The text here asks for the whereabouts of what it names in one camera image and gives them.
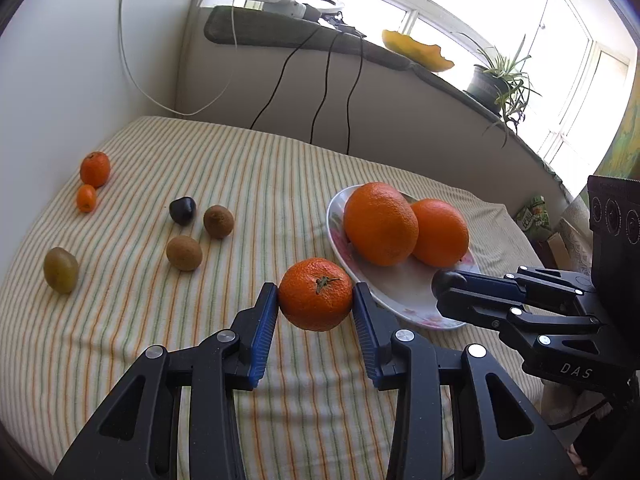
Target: window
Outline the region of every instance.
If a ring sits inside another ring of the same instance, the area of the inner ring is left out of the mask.
[[[482,64],[474,41],[521,56],[533,88],[518,134],[576,195],[622,118],[629,62],[593,41],[569,0],[342,0],[344,21],[382,45],[383,29],[438,44],[455,63],[439,73],[460,90]]]

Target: black cable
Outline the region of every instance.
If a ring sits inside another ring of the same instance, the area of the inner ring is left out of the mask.
[[[254,129],[255,123],[257,122],[257,120],[260,118],[260,116],[262,115],[262,113],[267,109],[267,107],[271,104],[271,101],[273,101],[273,97],[274,95],[276,95],[276,92],[278,91],[278,87],[280,86],[280,82],[282,81],[282,76],[284,76],[284,69],[286,69],[287,67],[287,63],[289,62],[289,59],[291,59],[291,56],[293,56],[297,51],[299,51],[302,46],[309,41],[313,35],[320,30],[322,27],[318,27],[316,28],[307,38],[305,41],[303,41],[302,43],[300,43],[291,54],[289,54],[287,56],[287,59],[284,60],[284,64],[282,65],[282,70],[280,71],[280,77],[278,78],[278,82],[276,83],[275,88],[273,89],[273,92],[271,93],[271,97],[269,97],[269,100],[267,101],[267,104],[264,105],[264,108],[262,108],[262,110],[260,110],[260,113],[258,113],[254,119],[254,122],[251,123],[251,126],[249,126],[250,130]]]
[[[309,137],[309,144],[314,143],[314,128],[316,127],[316,119],[318,118],[318,114],[320,113],[322,106],[324,106],[324,101],[326,100],[326,94],[329,88],[329,63],[331,61],[331,51],[334,49],[335,40],[337,40],[338,36],[340,36],[341,34],[341,32],[338,32],[331,40],[331,44],[329,45],[329,53],[326,56],[326,68],[324,69],[324,95],[322,96],[322,101],[320,101],[318,110],[316,110],[314,120],[311,121],[311,136]]]
[[[360,67],[358,69],[358,75],[356,76],[356,81],[354,81],[353,86],[351,87],[351,91],[349,92],[349,97],[347,97],[347,155],[349,155],[349,148],[351,146],[351,123],[349,120],[349,103],[351,102],[351,95],[353,91],[356,89],[358,85],[358,81],[360,81],[360,74],[362,73],[362,35],[360,35]]]
[[[549,428],[552,430],[561,430],[562,428],[566,428],[567,426],[572,425],[574,422],[578,422],[579,420],[585,418],[586,416],[591,415],[591,413],[597,412],[602,406],[604,406],[607,402],[607,399],[602,399],[595,406],[591,406],[587,411],[580,413],[580,415],[572,416],[569,420],[565,420],[564,422],[558,422],[557,424],[550,424]]]

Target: white cable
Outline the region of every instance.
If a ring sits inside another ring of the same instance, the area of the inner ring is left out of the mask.
[[[154,104],[158,105],[159,107],[163,108],[164,110],[167,110],[168,112],[183,116],[183,117],[190,117],[190,116],[194,116],[196,114],[199,114],[201,111],[203,111],[206,108],[209,108],[213,103],[215,103],[218,99],[220,99],[222,97],[222,94],[225,93],[226,89],[228,88],[229,84],[231,83],[232,79],[234,78],[234,74],[236,72],[236,65],[238,64],[238,38],[236,38],[236,24],[234,23],[234,5],[233,2],[235,0],[232,0],[231,2],[231,32],[234,35],[234,46],[235,46],[235,52],[234,52],[234,64],[233,64],[233,68],[231,69],[231,74],[229,75],[229,79],[226,82],[225,87],[222,89],[222,92],[220,92],[212,101],[210,101],[209,103],[207,103],[206,105],[204,105],[202,108],[200,108],[199,110],[196,110],[195,112],[192,112],[190,114],[183,114],[182,112],[179,112],[177,110],[173,110],[167,106],[164,106],[163,104],[160,104],[158,101],[156,101],[155,99],[153,99],[148,93],[146,93],[142,88],[140,88],[140,86],[138,85],[138,83],[136,83],[136,80],[133,79],[133,75],[131,74],[131,70],[129,69],[129,63],[127,62],[127,56],[124,52],[124,38],[122,35],[122,1],[123,0],[118,0],[118,40],[120,42],[120,53],[122,54],[122,61],[124,64],[124,68],[127,71],[127,75],[129,75],[129,78],[131,79],[133,85],[140,91],[140,93],[142,95],[144,95],[147,99],[149,99],[151,102],[153,102]],[[202,3],[203,0],[200,0],[198,3],[198,8],[200,8],[200,4]]]

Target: white plate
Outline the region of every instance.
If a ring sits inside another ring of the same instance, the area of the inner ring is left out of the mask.
[[[326,209],[326,230],[329,242],[340,263],[356,282],[366,282],[371,295],[382,306],[407,320],[431,330],[453,330],[464,322],[442,317],[436,308],[436,299],[431,292],[431,279],[436,272],[409,256],[404,262],[380,267],[370,264],[351,245],[344,232],[344,205],[360,186],[351,186],[336,194]],[[417,200],[402,193],[408,203]],[[455,265],[456,269],[480,272],[470,251]]]

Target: window sill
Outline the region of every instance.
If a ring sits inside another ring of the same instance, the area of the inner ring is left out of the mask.
[[[205,37],[212,43],[217,44],[234,44],[234,38],[231,31],[229,6],[216,6],[211,9],[211,13],[204,27]],[[289,18],[272,12],[264,12],[262,10],[245,9],[242,7],[234,8],[234,23],[236,26],[236,38],[239,45],[248,46],[275,46],[284,48],[295,48],[299,46],[313,32],[315,28],[320,28],[310,40],[308,40],[302,49],[305,50],[324,50],[328,51],[329,46],[336,34],[333,29],[322,27],[317,23],[306,22]],[[340,54],[350,54],[352,56],[360,55],[360,40],[351,34],[343,34],[340,40],[335,41],[332,52]],[[571,202],[572,197],[562,184],[562,180],[549,167],[549,165],[540,158],[513,130],[505,126],[500,117],[489,111],[478,101],[455,88],[449,82],[430,72],[425,67],[418,65],[405,56],[401,56],[383,48],[379,45],[364,41],[362,44],[362,56],[369,62],[385,66],[391,70],[407,71],[411,70],[418,78],[425,83],[437,88],[438,90],[448,94],[465,104],[467,107],[480,114],[490,123],[497,123],[495,126],[507,132],[508,138],[519,143],[530,156],[538,161],[558,182],[562,192]]]

